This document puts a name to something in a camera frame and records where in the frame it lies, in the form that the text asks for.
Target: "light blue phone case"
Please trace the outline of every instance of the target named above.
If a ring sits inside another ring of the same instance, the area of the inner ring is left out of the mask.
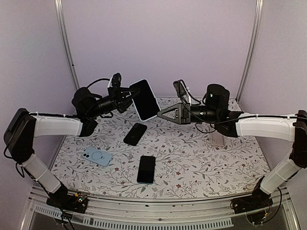
[[[103,167],[107,167],[112,160],[112,155],[110,153],[102,152],[92,147],[87,148],[82,154],[82,157]]]

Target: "table surface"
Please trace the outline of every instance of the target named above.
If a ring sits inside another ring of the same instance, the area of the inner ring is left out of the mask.
[[[159,98],[161,109],[178,103],[177,98]],[[239,111],[235,100],[229,109]],[[177,125],[158,117],[143,124],[147,131],[137,146],[123,142],[139,122],[133,107],[98,120],[95,132],[86,138],[66,137],[52,172],[71,190],[148,199],[204,198],[252,191],[257,180],[270,171],[255,137],[224,138],[225,145],[212,145],[211,134],[194,124]],[[207,124],[199,125],[208,131]],[[101,167],[82,158],[88,147],[109,152],[113,159]],[[140,157],[155,156],[153,184],[136,181]]]

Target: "wire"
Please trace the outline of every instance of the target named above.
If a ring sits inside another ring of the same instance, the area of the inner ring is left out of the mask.
[[[16,168],[16,171],[18,172],[18,174],[19,174],[22,178],[24,178],[24,168],[23,168],[23,166],[22,166],[22,165],[20,166],[20,168],[21,168],[21,172],[20,172],[19,169],[18,169],[18,163],[16,162],[15,168]]]
[[[38,183],[39,183],[40,186],[43,188],[43,190],[45,191],[45,193],[47,193],[48,197],[52,200],[52,202],[53,202],[53,203],[57,206],[57,208],[62,212],[62,216],[61,216],[61,219],[62,219],[62,226],[63,226],[66,230],[68,230],[68,228],[67,228],[67,227],[65,226],[65,224],[63,223],[63,222],[64,222],[63,216],[65,216],[66,219],[68,220],[68,222],[69,222],[71,228],[72,228],[73,230],[76,230],[76,229],[74,228],[73,224],[71,223],[70,218],[67,216],[66,212],[65,212],[62,208],[60,208],[60,205],[58,205],[58,204],[54,201],[54,199],[52,198],[52,196],[50,196],[50,193],[46,190],[46,188],[45,188],[40,182],[38,182]]]
[[[63,114],[31,113],[29,115],[53,116],[53,117],[64,117],[64,118],[78,118],[77,115],[63,115]]]
[[[183,84],[183,86],[185,87],[185,90],[188,92],[188,95],[189,95],[194,101],[196,101],[197,104],[201,104],[200,100],[197,100],[197,99],[196,99],[195,97],[193,97],[192,94],[189,92],[189,90],[188,90],[188,88],[187,88],[185,82],[184,82],[183,80],[179,80],[179,81],[180,81],[180,82]]]
[[[8,146],[5,147],[3,155],[8,158],[8,159],[13,159],[13,157],[9,157],[8,155],[6,155],[6,151],[8,150]]]
[[[201,130],[197,127],[197,124],[198,124],[198,123],[195,123],[195,128],[196,128],[199,132],[201,132],[201,133],[208,134],[208,133],[213,133],[213,132],[216,131],[216,129],[214,129],[213,131],[203,132],[203,131],[201,131]]]
[[[270,205],[269,202],[267,202],[268,206],[269,206],[269,210],[267,211],[267,215],[271,214],[272,213],[272,206]]]
[[[271,221],[271,220],[277,215],[278,211],[280,210],[280,208],[281,208],[281,206],[282,206],[283,193],[282,193],[282,191],[280,190],[280,188],[277,188],[277,189],[279,190],[279,193],[280,193],[279,206],[278,206],[276,212],[274,213],[274,215],[273,215],[270,219],[268,219],[268,220],[265,219],[265,221],[264,221],[263,223],[267,223],[267,222]]]
[[[99,81],[109,81],[110,79],[109,78],[100,78],[100,79],[97,79],[95,81],[93,81],[91,84],[89,84],[87,86],[87,88],[90,88],[92,85],[94,85],[95,83],[99,82]]]
[[[207,93],[205,93],[205,95],[202,98],[202,103],[205,104],[205,98],[206,98]]]

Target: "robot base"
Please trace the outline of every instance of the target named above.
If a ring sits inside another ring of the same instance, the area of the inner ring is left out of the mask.
[[[50,198],[47,199],[46,204],[49,205],[49,206],[59,208],[59,206],[57,206]],[[86,198],[82,202],[77,201],[77,202],[75,202],[75,204],[71,204],[70,206],[68,205],[66,208],[64,208],[64,210],[84,214],[85,211],[86,211],[86,208],[87,208],[87,204],[88,204],[88,199]]]
[[[265,200],[257,199],[254,195],[235,198],[231,201],[231,208],[235,211],[236,214],[257,210],[260,208],[268,207],[269,205],[273,205],[271,198],[267,198]]]

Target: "vent grille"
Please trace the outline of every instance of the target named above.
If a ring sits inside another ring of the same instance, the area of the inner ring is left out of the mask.
[[[129,224],[84,217],[83,224],[106,230],[214,230],[232,227],[231,218],[195,224]]]
[[[35,212],[52,218],[61,218],[61,212],[53,208],[36,205]],[[98,218],[83,217],[83,222],[76,223],[104,230],[215,230],[232,227],[231,218],[214,221],[182,224],[134,224],[124,222],[106,221]]]

